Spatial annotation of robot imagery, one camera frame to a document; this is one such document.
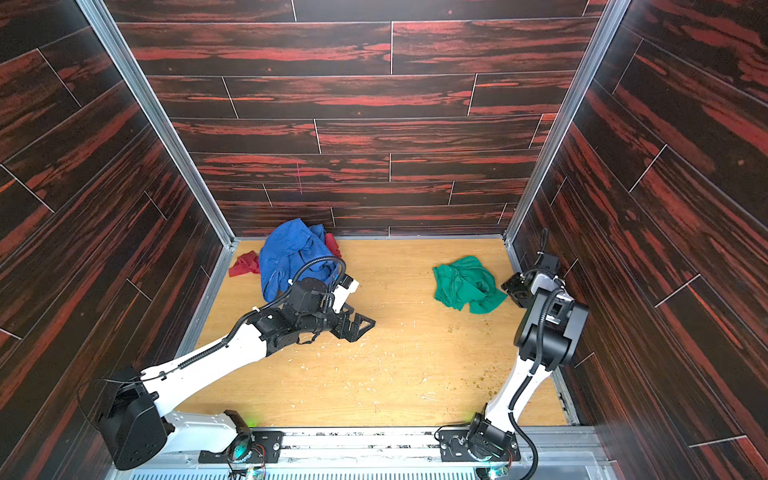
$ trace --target black mounting plate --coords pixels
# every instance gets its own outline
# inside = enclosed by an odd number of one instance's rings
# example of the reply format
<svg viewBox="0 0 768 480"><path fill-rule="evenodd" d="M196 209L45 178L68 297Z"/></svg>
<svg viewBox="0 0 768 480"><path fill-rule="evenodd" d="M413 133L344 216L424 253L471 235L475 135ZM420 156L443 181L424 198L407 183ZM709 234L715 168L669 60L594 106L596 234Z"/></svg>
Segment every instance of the black mounting plate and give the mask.
<svg viewBox="0 0 768 480"><path fill-rule="evenodd" d="M469 454L469 445L465 442L464 445L458 442L459 439L467 438L469 433L469 427L466 429L442 429L437 433L437 438L440 439L440 457L444 462L477 462ZM512 461L520 462L520 448L517 443L511 448ZM501 458L492 459L493 462L509 462L509 453L505 453Z"/></svg>
<svg viewBox="0 0 768 480"><path fill-rule="evenodd" d="M283 433L282 432L261 432L259 430L252 430L250 433L253 436L253 444L261 445L264 447L266 453L266 463L277 463L280 459L280 450L283 447ZM274 446L277 444L279 448L275 450ZM200 451L200 456L197 458L199 463L227 463L227 453L213 453ZM240 465L240 463L231 462L232 466ZM258 455L251 455L245 462L245 464L260 464L261 458Z"/></svg>

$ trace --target back wall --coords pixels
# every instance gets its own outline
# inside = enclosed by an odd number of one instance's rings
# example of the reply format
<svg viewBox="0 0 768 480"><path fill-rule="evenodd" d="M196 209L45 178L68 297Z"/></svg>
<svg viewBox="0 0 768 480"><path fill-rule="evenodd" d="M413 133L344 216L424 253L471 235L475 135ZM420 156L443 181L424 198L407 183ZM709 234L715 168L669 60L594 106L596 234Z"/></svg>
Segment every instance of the back wall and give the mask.
<svg viewBox="0 0 768 480"><path fill-rule="evenodd" d="M108 0L238 236L501 233L599 0Z"/></svg>

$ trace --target wall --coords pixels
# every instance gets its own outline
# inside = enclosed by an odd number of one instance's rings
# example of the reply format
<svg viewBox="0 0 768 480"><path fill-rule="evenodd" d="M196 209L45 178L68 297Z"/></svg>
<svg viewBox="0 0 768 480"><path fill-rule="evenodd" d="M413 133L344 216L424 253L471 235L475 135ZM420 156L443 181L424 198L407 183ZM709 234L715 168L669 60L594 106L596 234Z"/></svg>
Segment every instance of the wall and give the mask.
<svg viewBox="0 0 768 480"><path fill-rule="evenodd" d="M628 479L768 478L766 7L635 0L515 239L591 308L564 373Z"/></svg>
<svg viewBox="0 0 768 480"><path fill-rule="evenodd" d="M0 478L100 478L76 394L175 354L221 246L74 1L0 19Z"/></svg>
<svg viewBox="0 0 768 480"><path fill-rule="evenodd" d="M107 4L239 236L501 233L604 7Z"/></svg>

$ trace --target wooden table surface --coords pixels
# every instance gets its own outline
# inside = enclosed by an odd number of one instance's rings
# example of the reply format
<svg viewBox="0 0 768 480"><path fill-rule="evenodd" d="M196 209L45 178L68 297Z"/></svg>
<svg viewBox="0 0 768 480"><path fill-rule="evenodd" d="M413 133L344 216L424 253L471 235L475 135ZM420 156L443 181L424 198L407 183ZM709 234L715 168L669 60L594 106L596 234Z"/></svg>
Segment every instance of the wooden table surface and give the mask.
<svg viewBox="0 0 768 480"><path fill-rule="evenodd" d="M235 258L263 242L242 242ZM497 285L512 274L500 239L339 240L347 273L360 282L348 303L376 321L356 343L323 333L244 366L199 391L182 412L237 410L262 426L435 426L466 422L510 373L524 310L511 300L488 315L434 299L432 267L474 255ZM261 277L227 277L208 316L202 346L263 305ZM565 425L548 379L521 425Z"/></svg>

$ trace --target wood panel wall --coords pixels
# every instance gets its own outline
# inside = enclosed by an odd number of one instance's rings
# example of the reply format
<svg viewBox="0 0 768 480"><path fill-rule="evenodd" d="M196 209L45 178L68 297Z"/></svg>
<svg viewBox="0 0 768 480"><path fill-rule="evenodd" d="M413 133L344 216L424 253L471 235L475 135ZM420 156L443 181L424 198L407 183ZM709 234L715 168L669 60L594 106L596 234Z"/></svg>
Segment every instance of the wood panel wall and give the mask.
<svg viewBox="0 0 768 480"><path fill-rule="evenodd" d="M590 319L564 370L625 478L768 478L768 3L635 0L526 216Z"/></svg>
<svg viewBox="0 0 768 480"><path fill-rule="evenodd" d="M74 1L0 18L0 478L101 478L92 380L174 356L221 245Z"/></svg>
<svg viewBox="0 0 768 480"><path fill-rule="evenodd" d="M108 0L224 216L501 233L599 0Z"/></svg>

